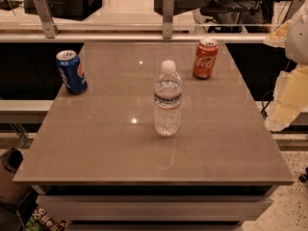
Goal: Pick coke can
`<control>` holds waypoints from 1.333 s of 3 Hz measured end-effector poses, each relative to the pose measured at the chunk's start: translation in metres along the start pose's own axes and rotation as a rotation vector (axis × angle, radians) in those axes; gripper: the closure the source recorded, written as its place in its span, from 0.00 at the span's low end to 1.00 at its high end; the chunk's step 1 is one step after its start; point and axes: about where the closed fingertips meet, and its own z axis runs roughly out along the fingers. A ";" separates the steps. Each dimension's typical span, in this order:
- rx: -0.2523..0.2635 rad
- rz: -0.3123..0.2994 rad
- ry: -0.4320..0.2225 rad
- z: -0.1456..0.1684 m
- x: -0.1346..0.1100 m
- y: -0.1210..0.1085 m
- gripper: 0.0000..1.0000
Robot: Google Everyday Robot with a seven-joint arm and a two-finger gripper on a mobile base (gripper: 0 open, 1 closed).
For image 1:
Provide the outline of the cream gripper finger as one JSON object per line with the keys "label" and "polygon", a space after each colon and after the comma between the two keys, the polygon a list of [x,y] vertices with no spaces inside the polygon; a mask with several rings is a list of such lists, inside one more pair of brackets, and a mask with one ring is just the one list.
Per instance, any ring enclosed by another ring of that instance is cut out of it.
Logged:
{"label": "cream gripper finger", "polygon": [[281,24],[275,31],[265,37],[265,39],[263,40],[263,44],[271,47],[288,47],[289,44],[287,42],[287,33],[290,24],[291,20],[287,20],[286,22]]}
{"label": "cream gripper finger", "polygon": [[308,65],[298,64],[291,72],[281,71],[273,97],[265,125],[270,131],[279,132],[289,127],[308,106]]}

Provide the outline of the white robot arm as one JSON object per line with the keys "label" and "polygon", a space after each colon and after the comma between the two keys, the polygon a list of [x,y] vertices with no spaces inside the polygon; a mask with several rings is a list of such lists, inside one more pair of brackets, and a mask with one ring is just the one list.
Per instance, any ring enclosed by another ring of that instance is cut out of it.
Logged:
{"label": "white robot arm", "polygon": [[289,127],[308,106],[308,1],[273,33],[264,44],[285,49],[285,56],[296,63],[291,72],[281,71],[276,79],[273,101],[265,125],[272,132]]}

